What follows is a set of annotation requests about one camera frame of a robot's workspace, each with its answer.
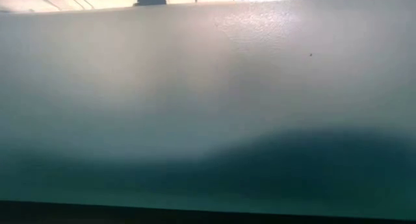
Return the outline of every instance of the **textured surface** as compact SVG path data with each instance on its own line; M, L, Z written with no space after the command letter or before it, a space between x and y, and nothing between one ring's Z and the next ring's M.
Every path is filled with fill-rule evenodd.
M416 219L415 11L0 16L0 199Z

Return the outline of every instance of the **black border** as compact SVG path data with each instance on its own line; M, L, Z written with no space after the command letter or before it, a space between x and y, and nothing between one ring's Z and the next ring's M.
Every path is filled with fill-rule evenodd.
M410 221L0 201L0 223L412 223Z

